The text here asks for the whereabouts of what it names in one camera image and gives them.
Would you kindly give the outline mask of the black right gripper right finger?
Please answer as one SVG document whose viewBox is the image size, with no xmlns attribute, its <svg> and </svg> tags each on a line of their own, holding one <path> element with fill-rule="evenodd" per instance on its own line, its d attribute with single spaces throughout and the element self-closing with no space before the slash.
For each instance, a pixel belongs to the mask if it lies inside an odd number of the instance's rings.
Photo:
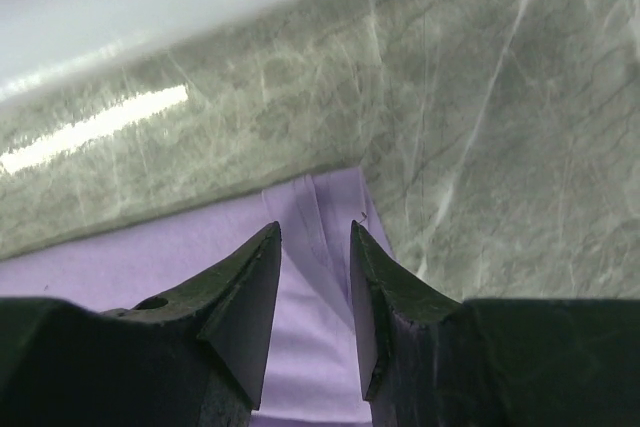
<svg viewBox="0 0 640 427">
<path fill-rule="evenodd" d="M 376 426 L 635 426 L 639 304 L 456 302 L 350 236 L 361 390 Z"/>
</svg>

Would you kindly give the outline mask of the purple t shirt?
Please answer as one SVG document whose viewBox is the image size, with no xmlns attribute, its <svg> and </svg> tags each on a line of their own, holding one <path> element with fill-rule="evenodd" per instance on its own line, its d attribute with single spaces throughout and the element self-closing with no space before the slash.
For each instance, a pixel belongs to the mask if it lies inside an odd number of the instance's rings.
<svg viewBox="0 0 640 427">
<path fill-rule="evenodd" d="M 214 265 L 278 222 L 282 259 L 256 426 L 367 426 L 350 294 L 350 227 L 387 239 L 357 167 L 72 241 L 1 264 L 5 296 L 130 308 Z"/>
</svg>

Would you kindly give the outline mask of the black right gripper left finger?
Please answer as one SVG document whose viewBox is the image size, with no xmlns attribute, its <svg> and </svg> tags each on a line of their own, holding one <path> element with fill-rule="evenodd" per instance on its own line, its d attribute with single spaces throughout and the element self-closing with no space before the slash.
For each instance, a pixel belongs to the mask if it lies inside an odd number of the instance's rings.
<svg viewBox="0 0 640 427">
<path fill-rule="evenodd" d="M 5 426 L 246 426 L 261 402 L 281 229 L 131 309 L 1 302 Z"/>
</svg>

